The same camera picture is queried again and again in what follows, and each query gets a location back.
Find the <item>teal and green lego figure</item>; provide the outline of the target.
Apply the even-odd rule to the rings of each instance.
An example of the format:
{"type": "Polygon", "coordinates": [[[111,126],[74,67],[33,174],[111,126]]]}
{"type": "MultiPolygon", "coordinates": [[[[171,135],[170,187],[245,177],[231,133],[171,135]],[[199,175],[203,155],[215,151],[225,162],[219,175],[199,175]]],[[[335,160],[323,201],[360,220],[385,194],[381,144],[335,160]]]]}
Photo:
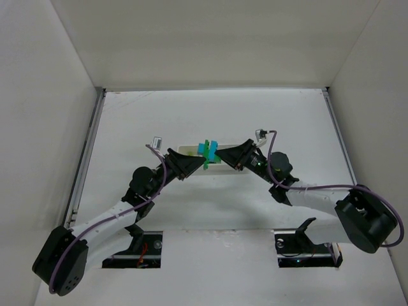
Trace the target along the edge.
{"type": "Polygon", "coordinates": [[[215,154],[218,148],[218,142],[215,140],[205,140],[198,144],[197,154],[206,159],[203,163],[203,169],[208,170],[211,164],[220,164],[221,158],[215,154]]]}

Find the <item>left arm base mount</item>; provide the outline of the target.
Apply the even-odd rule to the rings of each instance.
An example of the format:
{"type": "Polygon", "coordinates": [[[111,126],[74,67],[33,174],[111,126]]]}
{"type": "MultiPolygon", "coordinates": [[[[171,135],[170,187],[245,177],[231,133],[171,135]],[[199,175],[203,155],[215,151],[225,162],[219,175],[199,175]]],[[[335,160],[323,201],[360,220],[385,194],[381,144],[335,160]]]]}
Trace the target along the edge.
{"type": "Polygon", "coordinates": [[[137,225],[126,228],[132,241],[123,251],[118,251],[102,262],[107,269],[153,269],[161,267],[163,250],[162,231],[144,231],[137,225]]]}

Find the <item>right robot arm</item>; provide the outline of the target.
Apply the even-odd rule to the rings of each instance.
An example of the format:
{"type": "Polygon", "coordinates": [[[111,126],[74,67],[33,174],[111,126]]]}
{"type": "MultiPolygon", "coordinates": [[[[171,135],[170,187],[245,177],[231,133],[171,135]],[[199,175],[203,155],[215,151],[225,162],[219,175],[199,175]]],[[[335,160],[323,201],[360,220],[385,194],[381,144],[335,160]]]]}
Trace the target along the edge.
{"type": "Polygon", "coordinates": [[[295,235],[300,245],[350,243],[367,253],[387,247],[386,240],[396,227],[403,228],[395,209],[365,186],[308,184],[294,176],[287,155],[269,151],[264,156],[248,139],[241,145],[218,149],[215,154],[230,167],[244,168],[266,182],[272,198],[291,207],[307,207],[328,214],[321,220],[311,217],[295,235]]]}

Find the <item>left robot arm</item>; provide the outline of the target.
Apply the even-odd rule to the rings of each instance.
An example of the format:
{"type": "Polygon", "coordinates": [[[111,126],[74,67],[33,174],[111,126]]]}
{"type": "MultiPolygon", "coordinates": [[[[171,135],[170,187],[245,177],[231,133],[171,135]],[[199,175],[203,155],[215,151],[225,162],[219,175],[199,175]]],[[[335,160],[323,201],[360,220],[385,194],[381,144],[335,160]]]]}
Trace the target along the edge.
{"type": "Polygon", "coordinates": [[[133,172],[125,195],[109,210],[72,228],[54,228],[35,259],[32,271],[48,285],[52,295],[70,293],[82,280],[90,252],[118,231],[128,232],[152,209],[154,199],[172,180],[184,180],[202,166],[202,156],[188,156],[168,149],[156,155],[155,168],[141,166],[133,172]]]}

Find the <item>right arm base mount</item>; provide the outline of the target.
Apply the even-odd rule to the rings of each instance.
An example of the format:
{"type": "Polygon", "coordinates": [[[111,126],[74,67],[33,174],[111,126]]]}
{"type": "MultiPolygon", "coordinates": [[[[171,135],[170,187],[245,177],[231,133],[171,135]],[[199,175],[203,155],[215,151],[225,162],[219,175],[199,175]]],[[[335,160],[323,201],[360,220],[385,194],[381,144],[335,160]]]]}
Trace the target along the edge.
{"type": "Polygon", "coordinates": [[[339,268],[343,256],[338,244],[313,244],[305,231],[316,218],[309,218],[297,228],[273,232],[279,268],[339,268]]]}

